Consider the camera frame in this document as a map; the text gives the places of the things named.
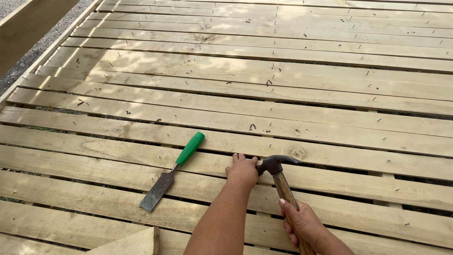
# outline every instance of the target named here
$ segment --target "gravel ground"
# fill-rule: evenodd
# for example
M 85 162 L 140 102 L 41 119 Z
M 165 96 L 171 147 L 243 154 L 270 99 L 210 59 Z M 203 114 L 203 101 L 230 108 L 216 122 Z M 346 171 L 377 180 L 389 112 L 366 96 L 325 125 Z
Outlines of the gravel ground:
M 0 0 L 0 20 L 26 0 Z M 31 50 L 29 50 L 7 73 L 0 78 L 2 95 L 27 70 L 40 55 L 69 27 L 70 24 L 93 2 L 80 0 Z

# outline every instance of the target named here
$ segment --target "chisel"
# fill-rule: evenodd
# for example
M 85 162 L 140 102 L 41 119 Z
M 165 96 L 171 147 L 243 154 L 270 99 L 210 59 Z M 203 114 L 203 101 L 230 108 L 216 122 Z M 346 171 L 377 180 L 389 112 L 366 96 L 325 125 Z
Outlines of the chisel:
M 151 190 L 148 192 L 148 194 L 146 194 L 146 196 L 143 198 L 142 202 L 140 202 L 140 206 L 143 209 L 147 210 L 148 212 L 151 212 L 153 210 L 157 202 L 159 202 L 167 189 L 173 183 L 173 173 L 180 166 L 182 166 L 190 158 L 190 156 L 192 156 L 198 146 L 200 146 L 203 139 L 204 135 L 201 132 L 197 132 L 190 139 L 186 147 L 184 147 L 183 151 L 177 158 L 176 164 L 174 165 L 173 169 L 168 173 L 163 173 L 151 188 Z

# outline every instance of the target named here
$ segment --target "hand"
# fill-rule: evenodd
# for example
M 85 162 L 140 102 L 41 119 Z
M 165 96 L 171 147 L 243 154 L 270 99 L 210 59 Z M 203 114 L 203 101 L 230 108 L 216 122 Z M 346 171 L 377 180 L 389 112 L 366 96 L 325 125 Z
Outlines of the hand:
M 324 248 L 329 237 L 333 234 L 321 223 L 319 218 L 314 213 L 313 209 L 306 203 L 296 200 L 299 211 L 284 199 L 279 200 L 281 207 L 281 215 L 285 217 L 283 227 L 288 232 L 288 238 L 293 243 L 293 247 L 297 249 L 297 237 L 293 229 L 288 223 L 289 217 L 294 225 L 296 232 L 307 241 L 318 254 L 324 254 Z
M 258 181 L 258 171 L 255 169 L 257 162 L 257 157 L 247 160 L 244 154 L 234 153 L 233 166 L 225 168 L 228 180 L 239 183 L 239 185 L 245 185 L 250 189 L 253 188 Z

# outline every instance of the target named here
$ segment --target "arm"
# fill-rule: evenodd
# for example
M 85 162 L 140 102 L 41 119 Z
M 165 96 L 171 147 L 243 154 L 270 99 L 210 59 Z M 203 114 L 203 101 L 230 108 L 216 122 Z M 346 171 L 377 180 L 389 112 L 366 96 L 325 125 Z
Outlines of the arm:
M 283 227 L 288 232 L 288 238 L 295 249 L 297 248 L 297 237 L 293 234 L 293 229 L 286 217 L 292 219 L 296 232 L 312 246 L 316 253 L 322 255 L 354 255 L 346 244 L 324 227 L 308 204 L 299 200 L 296 201 L 299 211 L 287 201 L 279 200 L 282 208 L 281 215 L 285 217 Z
M 250 191 L 258 180 L 258 159 L 233 155 L 233 167 L 225 168 L 228 179 L 195 227 L 184 255 L 242 255 Z

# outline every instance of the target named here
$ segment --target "claw hammer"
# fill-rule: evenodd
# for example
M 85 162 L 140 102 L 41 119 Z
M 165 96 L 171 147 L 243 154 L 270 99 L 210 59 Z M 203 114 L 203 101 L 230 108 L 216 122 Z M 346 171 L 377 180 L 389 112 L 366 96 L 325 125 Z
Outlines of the claw hammer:
M 299 207 L 297 206 L 296 200 L 294 199 L 293 193 L 289 189 L 288 182 L 286 181 L 286 178 L 284 177 L 283 174 L 283 168 L 281 165 L 282 161 L 289 161 L 291 163 L 299 164 L 302 163 L 302 161 L 297 160 L 293 157 L 289 156 L 284 156 L 284 155 L 272 155 L 267 157 L 265 160 L 263 160 L 262 164 L 259 166 L 256 166 L 256 170 L 258 171 L 258 176 L 261 176 L 265 171 L 268 171 L 275 183 L 275 187 L 277 188 L 277 192 L 279 194 L 280 198 L 285 199 L 288 201 L 290 204 L 292 204 L 297 211 L 299 211 Z M 297 237 L 297 240 L 299 241 L 298 247 L 299 247 L 299 252 L 301 255 L 316 255 L 314 252 L 313 248 L 311 245 L 302 239 L 302 237 L 296 232 L 294 229 L 294 224 L 293 221 L 286 216 L 288 219 L 288 223 L 293 228 L 293 232 Z

